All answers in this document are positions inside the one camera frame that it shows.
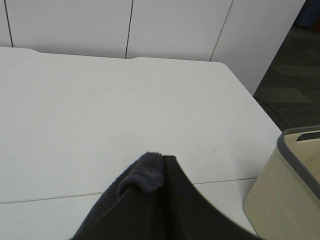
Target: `gray carpet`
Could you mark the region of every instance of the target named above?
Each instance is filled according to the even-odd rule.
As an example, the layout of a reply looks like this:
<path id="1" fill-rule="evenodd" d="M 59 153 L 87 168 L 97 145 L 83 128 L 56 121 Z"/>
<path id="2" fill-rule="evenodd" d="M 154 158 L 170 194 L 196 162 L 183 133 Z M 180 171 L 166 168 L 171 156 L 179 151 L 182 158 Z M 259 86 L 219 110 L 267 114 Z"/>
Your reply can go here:
<path id="1" fill-rule="evenodd" d="M 292 27 L 254 97 L 293 127 L 320 125 L 320 34 Z M 258 103 L 282 131 L 289 128 L 279 114 Z"/>

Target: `plastic container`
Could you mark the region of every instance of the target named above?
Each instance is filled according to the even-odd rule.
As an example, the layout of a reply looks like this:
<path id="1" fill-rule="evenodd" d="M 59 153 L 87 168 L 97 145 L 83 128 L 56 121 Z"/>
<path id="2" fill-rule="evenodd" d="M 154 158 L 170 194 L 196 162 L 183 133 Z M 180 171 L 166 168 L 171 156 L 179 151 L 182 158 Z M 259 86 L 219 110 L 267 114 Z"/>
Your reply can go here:
<path id="1" fill-rule="evenodd" d="M 320 139 L 300 140 L 316 132 L 320 125 L 285 130 L 246 197 L 262 239 L 320 240 Z"/>

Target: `white table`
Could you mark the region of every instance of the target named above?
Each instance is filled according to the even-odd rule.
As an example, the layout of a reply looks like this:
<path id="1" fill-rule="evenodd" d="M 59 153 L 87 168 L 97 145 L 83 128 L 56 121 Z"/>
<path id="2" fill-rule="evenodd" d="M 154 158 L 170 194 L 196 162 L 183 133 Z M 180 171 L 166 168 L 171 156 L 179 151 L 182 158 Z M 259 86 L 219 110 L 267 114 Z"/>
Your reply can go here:
<path id="1" fill-rule="evenodd" d="M 76 209 L 82 219 L 98 196 L 83 195 L 146 151 L 175 155 L 196 186 L 256 178 L 279 135 L 222 63 L 0 47 L 2 218 L 92 199 Z M 64 196 L 76 197 L 43 200 Z"/>

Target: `cable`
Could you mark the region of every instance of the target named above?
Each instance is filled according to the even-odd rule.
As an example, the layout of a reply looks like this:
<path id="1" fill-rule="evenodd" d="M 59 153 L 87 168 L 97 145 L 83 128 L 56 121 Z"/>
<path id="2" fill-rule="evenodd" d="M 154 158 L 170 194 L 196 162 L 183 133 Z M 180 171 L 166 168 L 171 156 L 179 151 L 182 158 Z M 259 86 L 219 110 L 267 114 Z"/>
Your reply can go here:
<path id="1" fill-rule="evenodd" d="M 258 100 L 259 102 L 263 103 L 264 105 L 268 106 L 271 110 L 273 110 L 276 114 L 278 114 L 284 121 L 285 123 L 289 126 L 289 128 L 293 128 L 292 125 L 287 121 L 287 119 L 285 118 L 285 116 L 279 112 L 276 108 L 274 108 L 273 106 L 271 106 L 270 104 L 266 103 L 265 101 L 262 101 L 260 98 L 258 97 L 253 97 L 255 100 Z"/>

